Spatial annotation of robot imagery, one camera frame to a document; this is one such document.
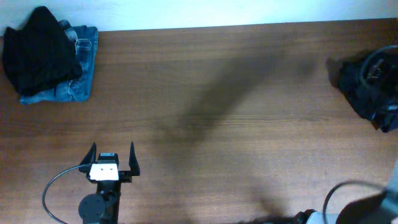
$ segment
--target black cable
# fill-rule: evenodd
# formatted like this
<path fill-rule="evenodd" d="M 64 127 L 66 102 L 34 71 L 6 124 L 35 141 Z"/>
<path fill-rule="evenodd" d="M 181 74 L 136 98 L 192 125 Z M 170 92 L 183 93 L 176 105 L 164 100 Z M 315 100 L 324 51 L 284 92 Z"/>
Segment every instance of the black cable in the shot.
<path fill-rule="evenodd" d="M 375 190 L 385 190 L 386 188 L 379 185 L 379 184 L 374 184 L 374 183 L 370 183 L 370 182 L 366 182 L 366 181 L 362 181 L 362 180 L 349 180 L 346 182 L 342 182 L 336 186 L 334 186 L 328 193 L 328 195 L 325 198 L 325 202 L 323 203 L 323 209 L 322 209 L 322 218 L 323 218 L 323 222 L 324 224 L 328 224 L 328 220 L 326 219 L 326 208 L 328 206 L 328 202 L 331 198 L 331 196 L 333 195 L 333 193 L 335 193 L 335 191 L 337 189 L 339 189 L 342 186 L 346 186 L 346 185 L 362 185 L 365 187 L 370 187 L 373 188 Z"/>
<path fill-rule="evenodd" d="M 390 49 L 398 49 L 398 45 L 387 45 L 384 46 L 380 49 L 375 50 L 374 52 L 372 52 L 369 56 L 366 57 L 365 61 L 362 64 L 361 67 L 361 71 L 359 73 L 359 80 L 366 86 L 369 86 L 368 83 L 366 82 L 366 80 L 364 79 L 364 75 L 366 70 L 368 69 L 369 66 L 369 62 L 379 53 L 384 52 L 386 50 L 390 50 Z"/>
<path fill-rule="evenodd" d="M 61 175 L 66 174 L 69 171 L 72 171 L 74 169 L 78 169 L 81 167 L 85 167 L 85 166 L 89 166 L 87 164 L 83 164 L 83 165 L 78 165 L 78 166 L 74 166 L 71 167 L 65 171 L 62 171 L 61 173 L 59 173 L 58 175 L 56 175 L 52 180 L 50 180 L 50 182 L 45 186 L 44 191 L 43 191 L 43 195 L 42 195 L 42 203 L 43 203 L 43 208 L 44 210 L 47 212 L 48 215 L 50 215 L 51 218 L 53 218 L 55 221 L 59 222 L 59 223 L 63 223 L 63 224 L 67 224 L 66 222 L 62 221 L 61 219 L 57 218 L 54 214 L 52 214 L 50 212 L 50 210 L 47 208 L 47 206 L 45 205 L 45 194 L 47 193 L 47 190 L 49 189 L 49 187 L 51 186 L 51 184 Z"/>

